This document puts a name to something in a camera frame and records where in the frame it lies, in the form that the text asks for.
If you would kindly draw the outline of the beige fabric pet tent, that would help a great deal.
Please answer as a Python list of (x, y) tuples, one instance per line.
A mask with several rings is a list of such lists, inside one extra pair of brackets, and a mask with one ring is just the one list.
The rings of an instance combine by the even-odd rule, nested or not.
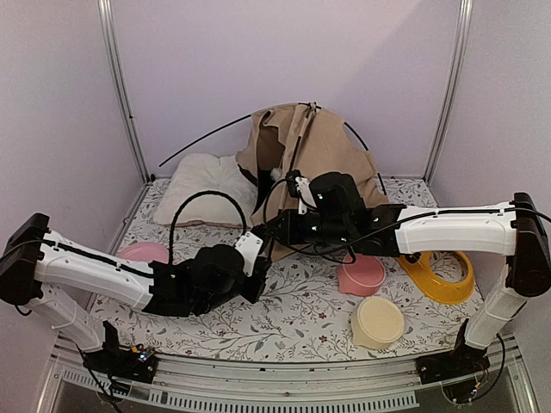
[[(296, 104), (262, 109), (251, 116), (247, 146), (236, 156), (242, 174), (258, 188), (251, 222), (273, 219), (281, 210), (296, 209), (299, 200), (288, 192), (282, 155)], [(318, 108), (300, 142), (294, 168), (310, 181), (314, 211), (338, 212), (366, 209), (367, 256), (396, 256), (398, 248), (388, 229), (397, 217), (388, 198), (379, 191), (379, 172), (370, 151), (359, 149), (349, 139), (344, 119), (326, 108)], [(274, 243), (276, 261), (293, 252)]]

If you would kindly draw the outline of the black tent pole long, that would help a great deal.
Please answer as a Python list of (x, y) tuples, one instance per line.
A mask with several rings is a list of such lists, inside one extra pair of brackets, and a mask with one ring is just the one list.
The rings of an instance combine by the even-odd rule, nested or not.
[(293, 117), (285, 141), (285, 151), (282, 155), (282, 170), (286, 174), (294, 168), (301, 140), (305, 136), (318, 109), (316, 102), (297, 103), (294, 106)]

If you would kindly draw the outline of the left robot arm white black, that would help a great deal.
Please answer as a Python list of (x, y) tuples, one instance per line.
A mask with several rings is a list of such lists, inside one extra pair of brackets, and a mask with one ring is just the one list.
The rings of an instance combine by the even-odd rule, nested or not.
[(35, 213), (8, 239), (1, 257), (1, 300), (41, 315), (101, 368), (121, 373), (131, 353), (114, 326), (90, 315), (61, 286), (109, 296), (136, 311), (200, 316), (241, 297), (254, 304), (271, 266), (263, 240), (248, 231), (234, 245), (199, 249), (178, 264), (128, 261), (61, 236)]

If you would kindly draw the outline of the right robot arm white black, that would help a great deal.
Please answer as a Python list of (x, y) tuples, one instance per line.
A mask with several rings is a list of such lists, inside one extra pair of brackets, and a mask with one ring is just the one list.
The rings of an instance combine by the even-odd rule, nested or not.
[(293, 197), (306, 193), (310, 200), (300, 200), (273, 219), (262, 212), (253, 232), (293, 250), (301, 244), (328, 244), (331, 252), (347, 249), (366, 256), (415, 256), (433, 250), (505, 256), (499, 281), (483, 308), (461, 325), (454, 348), (417, 358), (424, 384), (488, 368), (486, 351), (493, 338), (529, 299), (550, 288), (550, 252), (542, 223), (546, 217), (526, 193), (494, 206), (368, 208), (348, 174), (328, 172), (308, 182), (296, 176), (287, 187)]

